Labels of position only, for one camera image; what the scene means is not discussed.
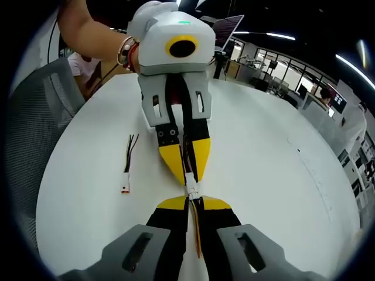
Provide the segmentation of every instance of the black circular hole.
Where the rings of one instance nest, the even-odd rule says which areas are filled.
[[[187,57],[195,51],[195,44],[191,41],[181,40],[174,43],[169,52],[173,57]]]

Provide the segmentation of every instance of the white round table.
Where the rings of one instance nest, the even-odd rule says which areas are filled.
[[[242,224],[281,245],[301,270],[330,276],[359,229],[349,181],[327,143],[287,102],[211,80],[211,152],[200,193],[228,202]],[[181,110],[174,106],[177,121]],[[129,134],[138,133],[131,192],[121,194]],[[78,112],[46,167],[36,209],[40,256],[60,275],[98,261],[103,248],[184,195],[145,125],[136,74],[112,78]],[[208,280],[192,215],[179,280]]]

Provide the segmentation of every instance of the white table surface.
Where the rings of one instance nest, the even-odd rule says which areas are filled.
[[[359,229],[336,156],[287,102],[220,80],[210,81],[209,91],[212,146],[201,194],[228,202],[242,224],[280,244],[294,266],[331,275]],[[180,110],[173,110],[181,123]],[[131,133],[139,133],[131,192],[121,194]],[[146,224],[161,201],[183,194],[145,125],[137,75],[115,76],[74,117],[49,159],[36,209],[42,260],[55,275],[84,269],[109,242]],[[186,240],[179,280],[206,280],[191,214]]]

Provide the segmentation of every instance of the mesh chair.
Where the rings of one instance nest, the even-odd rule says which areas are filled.
[[[8,100],[6,180],[16,220],[35,249],[40,182],[55,144],[83,104],[65,58],[34,71]]]

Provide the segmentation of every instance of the laptop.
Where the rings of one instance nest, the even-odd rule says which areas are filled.
[[[229,18],[219,19],[214,23],[212,29],[216,35],[215,51],[222,52],[225,49],[233,32],[237,29],[243,18],[244,15],[231,16]]]

